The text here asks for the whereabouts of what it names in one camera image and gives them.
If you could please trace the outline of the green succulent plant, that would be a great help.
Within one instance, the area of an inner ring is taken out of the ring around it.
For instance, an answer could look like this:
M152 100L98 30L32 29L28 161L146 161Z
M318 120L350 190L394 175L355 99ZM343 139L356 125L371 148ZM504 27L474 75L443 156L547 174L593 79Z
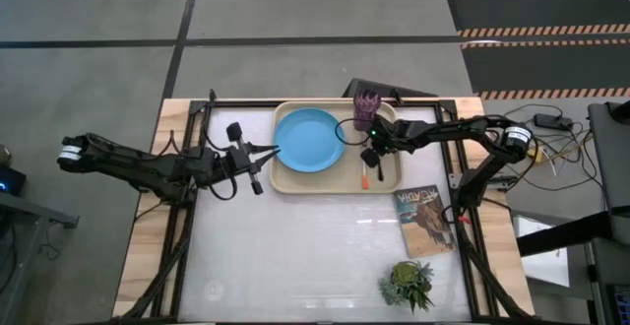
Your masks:
M408 304L411 312L428 312L434 305L429 297L432 290L433 269L429 263L402 261L395 264L388 275L378 280L378 289L390 306Z

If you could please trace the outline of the black flat panel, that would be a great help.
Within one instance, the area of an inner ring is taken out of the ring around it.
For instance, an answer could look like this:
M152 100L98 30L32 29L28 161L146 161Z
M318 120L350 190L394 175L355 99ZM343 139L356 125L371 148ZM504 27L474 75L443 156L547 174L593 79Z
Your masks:
M343 98L365 96L369 98L436 98L435 94L358 78L351 79L343 93Z

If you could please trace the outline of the black power adapter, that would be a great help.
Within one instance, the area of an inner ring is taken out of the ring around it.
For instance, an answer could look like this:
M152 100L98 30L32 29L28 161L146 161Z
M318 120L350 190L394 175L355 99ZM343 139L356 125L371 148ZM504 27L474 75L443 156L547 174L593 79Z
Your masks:
M552 129L558 131L571 131L573 120L562 115L550 115L537 113L534 115L534 125L539 128Z

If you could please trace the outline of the black hazard-striped floor mat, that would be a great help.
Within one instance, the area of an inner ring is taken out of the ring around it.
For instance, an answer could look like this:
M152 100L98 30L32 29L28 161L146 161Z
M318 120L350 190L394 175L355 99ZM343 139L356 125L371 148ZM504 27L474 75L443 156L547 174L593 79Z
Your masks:
M483 100L630 97L630 40L467 43L472 91Z
M462 37L630 33L630 0L447 0Z

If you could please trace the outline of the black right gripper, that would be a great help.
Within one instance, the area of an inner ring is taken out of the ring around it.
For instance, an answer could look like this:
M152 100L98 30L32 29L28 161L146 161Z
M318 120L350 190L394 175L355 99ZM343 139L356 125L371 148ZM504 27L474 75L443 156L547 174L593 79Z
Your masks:
M378 180L383 182L385 178L381 158L387 154L409 149L404 120L389 121L381 115L375 115L367 130L367 136L370 147L365 148L360 157L368 167L377 166Z

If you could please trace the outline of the white paper sheet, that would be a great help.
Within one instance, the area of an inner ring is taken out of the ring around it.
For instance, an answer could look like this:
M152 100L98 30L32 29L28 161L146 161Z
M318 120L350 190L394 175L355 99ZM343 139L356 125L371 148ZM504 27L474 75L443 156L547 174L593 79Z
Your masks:
M517 237L551 228L551 225L528 217L513 219ZM565 288L570 287L567 248L521 257L527 277Z

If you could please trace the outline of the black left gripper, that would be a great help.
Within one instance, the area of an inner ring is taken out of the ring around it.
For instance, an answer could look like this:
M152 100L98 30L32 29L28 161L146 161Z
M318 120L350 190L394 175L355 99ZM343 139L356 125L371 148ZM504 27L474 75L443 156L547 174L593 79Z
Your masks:
M211 157L213 158L210 164L211 171L196 179L197 187L210 189L214 196L219 196L219 193L214 189L214 185L218 182L229 180L232 186L232 196L235 196L237 192L235 177L239 174L246 173L250 177L254 194L261 195L263 193L263 187L257 174L267 161L281 151L278 149L279 146L259 146L251 142L245 143L242 138L242 129L238 122L229 124L225 131L228 141L235 143L235 146L231 145L227 148L219 148L216 146L210 139L208 125L205 122L201 122L201 133L203 134L205 142L214 150L211 153ZM252 154L266 151L272 152L254 162L249 158Z

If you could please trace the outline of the cream plastic tray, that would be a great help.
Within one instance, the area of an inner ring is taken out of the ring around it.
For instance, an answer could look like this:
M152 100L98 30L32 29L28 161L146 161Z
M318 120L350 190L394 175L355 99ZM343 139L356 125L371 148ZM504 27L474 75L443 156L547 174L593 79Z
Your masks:
M315 107L328 111L338 120L338 128L345 134L339 139L345 144L345 152L331 167L314 173L297 172L283 165L278 155L273 158L270 166L271 184L278 191L288 194L334 194L334 193L391 193L398 188L403 179L400 155L394 153L381 159L384 171L384 181L378 180L377 166L368 168L368 190L361 186L363 151L356 143L361 139L362 132L358 132L349 122L353 118L353 103L350 100L318 100L318 101L287 101L280 104L274 112L274 131L276 125L290 112Z

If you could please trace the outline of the black beam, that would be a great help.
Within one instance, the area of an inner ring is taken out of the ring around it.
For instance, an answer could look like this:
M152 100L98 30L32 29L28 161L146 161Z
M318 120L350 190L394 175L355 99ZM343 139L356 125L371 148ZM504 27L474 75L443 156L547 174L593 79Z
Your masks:
M559 226L535 231L517 238L522 256L531 256L564 247L584 244L595 238L612 240L615 216L600 212Z

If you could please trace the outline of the blue plastic plate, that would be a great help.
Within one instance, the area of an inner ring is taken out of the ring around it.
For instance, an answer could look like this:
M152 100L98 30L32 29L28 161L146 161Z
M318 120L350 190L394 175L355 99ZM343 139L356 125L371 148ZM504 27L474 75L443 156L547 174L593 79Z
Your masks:
M297 172L314 173L334 165L345 152L339 120L326 110L305 107L290 112L276 125L273 141L278 159Z

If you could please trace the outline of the black aluminium table frame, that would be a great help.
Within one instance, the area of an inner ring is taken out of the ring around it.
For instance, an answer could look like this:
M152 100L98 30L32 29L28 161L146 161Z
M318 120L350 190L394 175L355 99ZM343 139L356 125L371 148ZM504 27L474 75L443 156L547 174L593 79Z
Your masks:
M159 111L152 151L165 146L168 132L171 129L176 137L181 136L181 139L178 138L178 144L183 142L190 106L205 100L207 99L166 99ZM349 103L350 98L217 98L216 109L253 110L260 108L272 110L283 103L314 103L316 101ZM440 103L443 117L446 118L456 115L455 113L451 114L451 111L457 111L458 118L470 118L484 114L482 100L478 97L403 97L403 106L399 108L398 113L402 112L403 108L419 109L421 103L433 101ZM451 155L449 163L453 171L456 172L463 171L465 163L464 158L454 158L455 153L466 155L467 167L477 166L482 158L485 158L485 153L482 152L481 146L472 141L465 141L462 144L449 143L448 151ZM512 220L508 210L498 205L498 203L507 203L505 193L498 190L487 190L484 197L491 201L483 201L477 208L474 217L473 212L469 212L470 217L474 219L472 222L478 223L479 227L466 227L468 237L471 240L474 239L475 242L481 242L483 238L484 257L486 257L486 262L494 277L496 277L506 293L524 311L528 312L529 315L534 315L532 296L518 251ZM157 202L158 199L154 195L142 194L138 204L138 211L145 212ZM184 219L188 216L188 212L185 210L176 212L175 222L170 222L169 207L161 206L157 210L160 212L149 213L150 221L146 223L138 222L140 224L134 224L132 228L121 281L111 315L114 320L131 310L133 305L139 300L141 293L149 287L151 280L157 274L159 263L161 262L161 248L166 240L168 228L173 225L174 235L177 237L181 236L183 232ZM172 294L176 291L175 281L178 277L176 274L179 264L180 262L178 261L176 266L174 266L174 271L171 271L166 278L162 295L162 310L159 311L158 315L150 315L151 306L153 305L153 303L150 303L148 310L141 316L142 319L167 317L170 306L174 304L172 300L174 295ZM474 287L471 287L476 296L479 316L490 316L490 291L486 291L489 286L482 279L481 273L473 264L473 261L469 261L468 266L471 268L470 276L474 285ZM456 322L453 317L456 315L455 310L464 310L464 306L457 305L453 310L448 310L446 315L438 315L437 310L431 310L429 313L422 312L424 315L418 315L420 320L409 320L409 322L436 322L438 324Z

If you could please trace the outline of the dark grey desk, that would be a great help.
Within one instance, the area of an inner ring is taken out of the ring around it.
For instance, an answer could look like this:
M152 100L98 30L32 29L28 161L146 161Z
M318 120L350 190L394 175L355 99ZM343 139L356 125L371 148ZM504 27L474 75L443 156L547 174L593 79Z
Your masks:
M0 193L0 325L12 325L35 256L51 223L75 228L79 217Z

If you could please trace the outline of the Acadia picture book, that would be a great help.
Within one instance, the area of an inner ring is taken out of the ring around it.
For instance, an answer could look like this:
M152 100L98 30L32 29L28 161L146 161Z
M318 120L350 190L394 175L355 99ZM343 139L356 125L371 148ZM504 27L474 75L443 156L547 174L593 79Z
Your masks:
M397 190L393 196L409 258L455 249L456 241L442 217L444 205L435 185Z

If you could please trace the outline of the purple faceted plastic cup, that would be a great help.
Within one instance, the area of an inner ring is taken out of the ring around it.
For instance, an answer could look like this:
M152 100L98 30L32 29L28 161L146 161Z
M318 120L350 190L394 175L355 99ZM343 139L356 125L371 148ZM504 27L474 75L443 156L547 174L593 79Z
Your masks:
M381 96L372 90L358 91L353 97L353 127L359 132L367 131L381 105Z

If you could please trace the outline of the black device with blue light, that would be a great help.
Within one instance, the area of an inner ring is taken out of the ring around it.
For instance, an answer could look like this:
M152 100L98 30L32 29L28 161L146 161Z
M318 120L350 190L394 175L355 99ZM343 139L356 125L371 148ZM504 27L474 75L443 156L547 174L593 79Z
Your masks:
M0 166L0 193L21 196L27 177L10 167Z

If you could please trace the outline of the grey equipment cart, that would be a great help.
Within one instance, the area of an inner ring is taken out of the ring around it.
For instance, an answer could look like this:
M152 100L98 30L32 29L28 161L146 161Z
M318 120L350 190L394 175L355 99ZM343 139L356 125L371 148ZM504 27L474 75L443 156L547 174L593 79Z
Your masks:
M588 106L612 239L630 246L630 99Z

